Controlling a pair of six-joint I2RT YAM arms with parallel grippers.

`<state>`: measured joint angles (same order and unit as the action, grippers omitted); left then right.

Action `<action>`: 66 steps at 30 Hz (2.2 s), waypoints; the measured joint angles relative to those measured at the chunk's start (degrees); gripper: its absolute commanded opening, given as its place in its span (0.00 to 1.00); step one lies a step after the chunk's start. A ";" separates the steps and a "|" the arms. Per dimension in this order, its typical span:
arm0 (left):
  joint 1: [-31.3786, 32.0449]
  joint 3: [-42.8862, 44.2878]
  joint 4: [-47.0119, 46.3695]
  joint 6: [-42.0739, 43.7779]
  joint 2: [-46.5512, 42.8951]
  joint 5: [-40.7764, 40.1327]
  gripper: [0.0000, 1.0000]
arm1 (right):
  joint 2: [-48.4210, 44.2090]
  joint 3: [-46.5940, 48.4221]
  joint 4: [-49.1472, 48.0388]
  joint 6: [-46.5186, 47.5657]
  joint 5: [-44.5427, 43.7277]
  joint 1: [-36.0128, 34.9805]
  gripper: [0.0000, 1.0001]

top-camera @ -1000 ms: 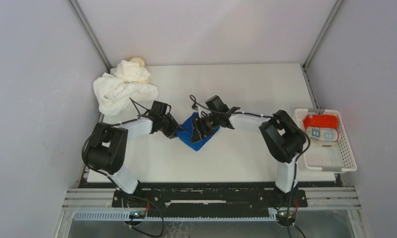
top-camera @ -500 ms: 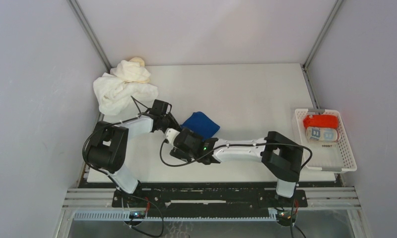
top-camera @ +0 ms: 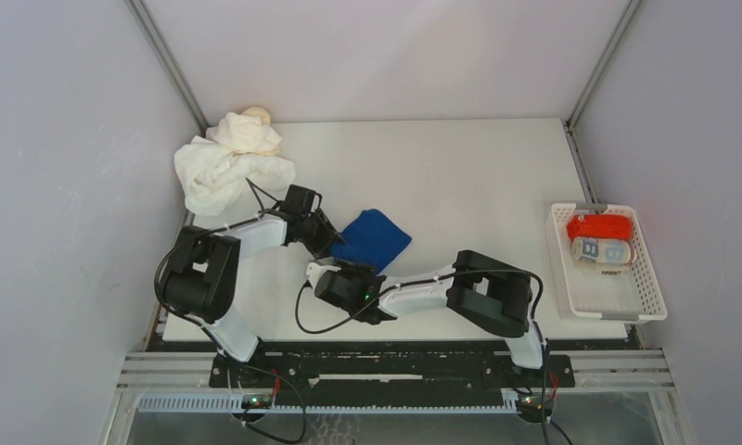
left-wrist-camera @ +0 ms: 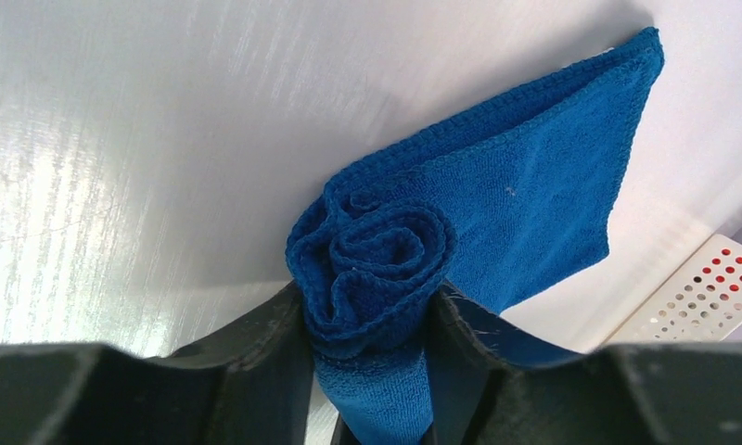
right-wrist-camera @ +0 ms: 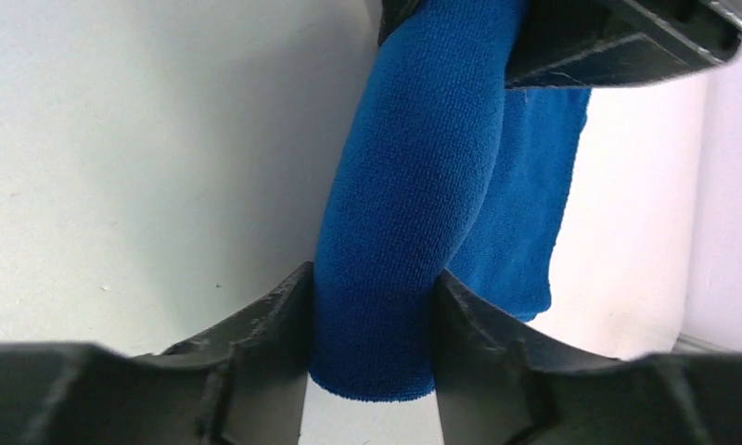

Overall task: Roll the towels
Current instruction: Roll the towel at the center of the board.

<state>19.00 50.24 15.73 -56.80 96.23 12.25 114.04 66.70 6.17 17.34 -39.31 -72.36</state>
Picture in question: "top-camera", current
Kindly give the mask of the blue towel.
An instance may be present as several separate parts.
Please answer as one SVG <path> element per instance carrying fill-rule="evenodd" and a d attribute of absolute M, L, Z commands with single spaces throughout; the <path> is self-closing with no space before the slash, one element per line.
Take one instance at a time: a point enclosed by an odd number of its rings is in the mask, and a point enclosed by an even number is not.
<path fill-rule="evenodd" d="M 340 233 L 342 242 L 333 243 L 329 252 L 337 261 L 372 267 L 382 273 L 412 242 L 412 237 L 382 211 L 363 210 Z"/>

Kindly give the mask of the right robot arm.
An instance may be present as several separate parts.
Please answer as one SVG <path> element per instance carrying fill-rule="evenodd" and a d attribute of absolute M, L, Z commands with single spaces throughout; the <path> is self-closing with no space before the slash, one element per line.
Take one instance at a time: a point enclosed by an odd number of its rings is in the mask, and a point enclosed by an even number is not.
<path fill-rule="evenodd" d="M 504 340 L 515 377 L 536 386 L 551 364 L 535 313 L 543 279 L 474 250 L 461 250 L 454 262 L 410 277 L 377 275 L 368 267 L 343 263 L 332 273 L 325 295 L 352 320 L 366 324 L 398 321 L 421 313 L 448 310 L 483 332 Z"/>

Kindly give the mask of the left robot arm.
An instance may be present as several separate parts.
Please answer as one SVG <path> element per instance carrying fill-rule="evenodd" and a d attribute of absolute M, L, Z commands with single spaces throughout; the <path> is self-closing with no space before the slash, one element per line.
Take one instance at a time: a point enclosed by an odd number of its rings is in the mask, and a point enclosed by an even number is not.
<path fill-rule="evenodd" d="M 232 359 L 232 375 L 247 387 L 266 378 L 267 361 L 255 350 L 261 343 L 233 308 L 241 261 L 271 248 L 301 243 L 316 259 L 330 255 L 343 237 L 320 209 L 306 213 L 262 210 L 256 216 L 219 228 L 188 225 L 164 255 L 153 279 L 155 296 L 169 314 L 199 328 Z"/>

